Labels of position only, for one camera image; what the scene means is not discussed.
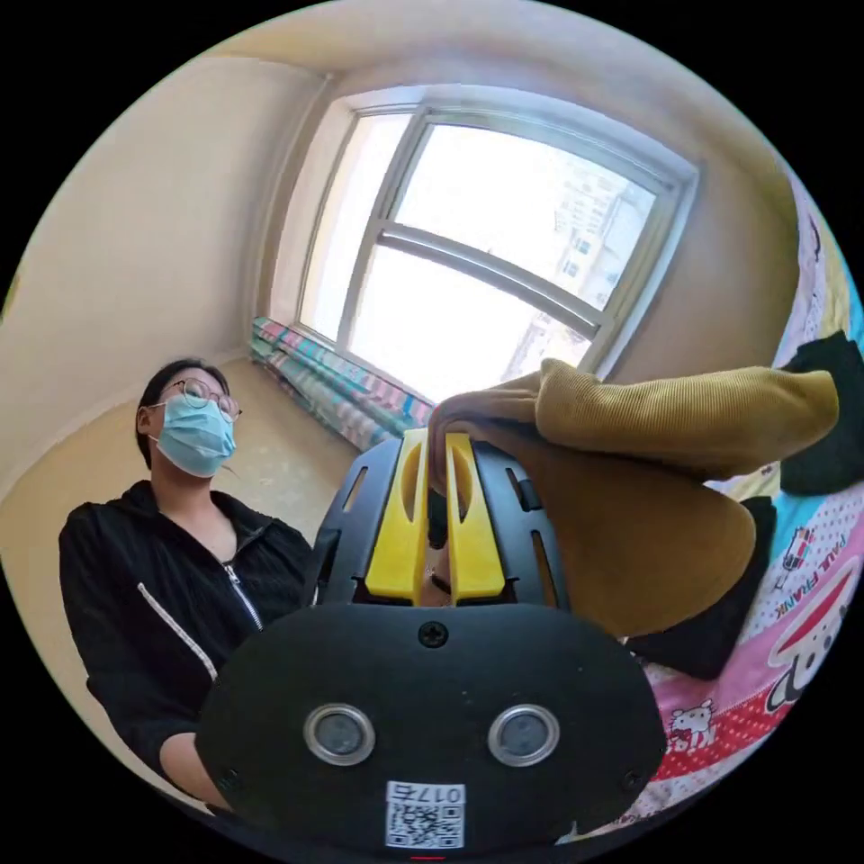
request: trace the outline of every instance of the woman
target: woman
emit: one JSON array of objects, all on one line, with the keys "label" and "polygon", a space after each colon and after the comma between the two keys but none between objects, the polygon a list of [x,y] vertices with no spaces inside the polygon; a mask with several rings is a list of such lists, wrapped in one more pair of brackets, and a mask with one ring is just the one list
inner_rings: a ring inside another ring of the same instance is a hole
[{"label": "woman", "polygon": [[[211,489],[239,416],[218,369],[196,359],[164,366],[135,418],[150,479],[76,508],[59,536],[88,689],[145,764],[222,809],[194,746],[199,712],[243,641],[301,606],[311,558],[299,531]],[[426,600],[446,595],[429,585]]]}]

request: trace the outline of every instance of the label sticker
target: label sticker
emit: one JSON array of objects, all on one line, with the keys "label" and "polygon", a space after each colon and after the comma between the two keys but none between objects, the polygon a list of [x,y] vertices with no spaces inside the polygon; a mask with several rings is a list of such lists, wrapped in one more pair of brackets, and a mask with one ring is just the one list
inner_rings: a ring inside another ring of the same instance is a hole
[{"label": "label sticker", "polygon": [[465,787],[391,780],[384,842],[394,849],[461,849]]}]

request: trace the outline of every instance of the blue surgical mask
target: blue surgical mask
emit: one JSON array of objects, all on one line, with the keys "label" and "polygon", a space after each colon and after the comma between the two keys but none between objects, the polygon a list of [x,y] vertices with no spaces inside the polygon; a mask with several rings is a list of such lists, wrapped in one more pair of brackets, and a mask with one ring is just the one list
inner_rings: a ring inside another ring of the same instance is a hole
[{"label": "blue surgical mask", "polygon": [[193,477],[212,477],[236,449],[234,424],[209,400],[193,408],[182,396],[165,403],[156,446],[169,462]]}]

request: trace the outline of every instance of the black hair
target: black hair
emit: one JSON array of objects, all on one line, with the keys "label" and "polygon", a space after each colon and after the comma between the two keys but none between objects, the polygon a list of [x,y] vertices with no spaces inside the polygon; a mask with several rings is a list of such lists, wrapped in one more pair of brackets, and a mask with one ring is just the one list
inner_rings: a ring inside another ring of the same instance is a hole
[{"label": "black hair", "polygon": [[[198,357],[183,357],[180,360],[173,360],[171,363],[165,364],[150,379],[148,385],[144,388],[144,392],[141,394],[138,403],[138,411],[142,408],[149,408],[151,405],[158,402],[159,396],[162,395],[162,391],[166,388],[168,382],[178,372],[182,372],[184,369],[200,369],[202,372],[206,372],[219,382],[219,386],[225,391],[225,395],[230,396],[228,380],[215,366],[206,364]],[[135,412],[135,439],[138,442],[138,449],[144,457],[144,462],[147,464],[148,468],[152,468],[153,466],[150,464],[150,448],[147,436],[142,435],[138,431],[138,411]]]}]

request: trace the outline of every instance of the glass pane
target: glass pane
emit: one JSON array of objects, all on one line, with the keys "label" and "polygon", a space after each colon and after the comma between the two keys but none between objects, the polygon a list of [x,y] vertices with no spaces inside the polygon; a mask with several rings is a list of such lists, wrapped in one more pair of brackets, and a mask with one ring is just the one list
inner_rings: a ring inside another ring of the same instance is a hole
[{"label": "glass pane", "polygon": [[530,374],[544,357],[576,365],[589,346],[497,288],[378,247],[349,349],[438,402]]},{"label": "glass pane", "polygon": [[654,198],[547,144],[436,125],[395,218],[503,258],[602,310]]},{"label": "glass pane", "polygon": [[355,127],[321,214],[300,320],[336,339],[348,283],[378,190],[410,122],[408,114],[363,117]]}]

